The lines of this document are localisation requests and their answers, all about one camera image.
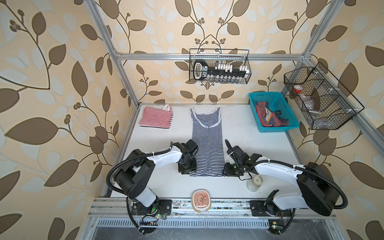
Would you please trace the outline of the blue white striped tank top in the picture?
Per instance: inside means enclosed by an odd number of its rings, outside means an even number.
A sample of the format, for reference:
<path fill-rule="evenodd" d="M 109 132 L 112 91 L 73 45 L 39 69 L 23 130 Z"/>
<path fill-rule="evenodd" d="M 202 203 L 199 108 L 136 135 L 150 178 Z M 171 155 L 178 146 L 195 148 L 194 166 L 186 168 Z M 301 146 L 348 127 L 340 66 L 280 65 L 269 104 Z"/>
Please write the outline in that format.
<path fill-rule="evenodd" d="M 222 109 L 216 108 L 207 114 L 198 114 L 190 109 L 193 121 L 192 140 L 197 144 L 195 153 L 197 169 L 191 177 L 221 177 L 225 167 Z"/>

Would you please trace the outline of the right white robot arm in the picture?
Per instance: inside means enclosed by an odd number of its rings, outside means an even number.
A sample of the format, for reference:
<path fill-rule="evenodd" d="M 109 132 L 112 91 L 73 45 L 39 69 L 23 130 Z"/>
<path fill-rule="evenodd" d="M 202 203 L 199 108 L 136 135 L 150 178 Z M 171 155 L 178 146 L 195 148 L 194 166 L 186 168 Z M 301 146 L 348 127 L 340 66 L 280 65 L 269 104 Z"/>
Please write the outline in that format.
<path fill-rule="evenodd" d="M 248 155 L 239 146 L 231 146 L 228 140 L 225 144 L 229 157 L 234 161 L 233 164 L 225 164 L 225 177 L 240 179 L 245 174 L 251 178 L 269 176 L 294 186 L 291 190 L 272 190 L 265 200 L 250 202 L 253 211 L 271 217 L 283 217 L 286 211 L 290 211 L 290 218 L 285 224 L 270 225 L 271 234 L 284 234 L 292 224 L 297 209 L 311 209 L 321 216 L 328 217 L 333 210 L 345 209 L 348 206 L 346 194 L 320 165 L 313 162 L 307 165 L 288 164 L 260 154 Z"/>

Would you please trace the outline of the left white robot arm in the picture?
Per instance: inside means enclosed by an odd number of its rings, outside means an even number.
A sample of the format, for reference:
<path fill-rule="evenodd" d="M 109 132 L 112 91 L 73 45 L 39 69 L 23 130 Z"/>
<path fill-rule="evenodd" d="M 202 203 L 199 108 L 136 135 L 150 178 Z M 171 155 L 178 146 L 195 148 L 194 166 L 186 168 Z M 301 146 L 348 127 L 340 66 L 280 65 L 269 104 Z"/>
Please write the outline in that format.
<path fill-rule="evenodd" d="M 172 200 L 159 199 L 148 187 L 155 168 L 177 164 L 179 173 L 187 175 L 197 169 L 197 151 L 198 145 L 193 140 L 171 142 L 170 147 L 159 152 L 144 153 L 136 149 L 108 172 L 108 188 L 126 196 L 129 218 L 141 234 L 152 233 L 159 219 L 171 213 Z"/>

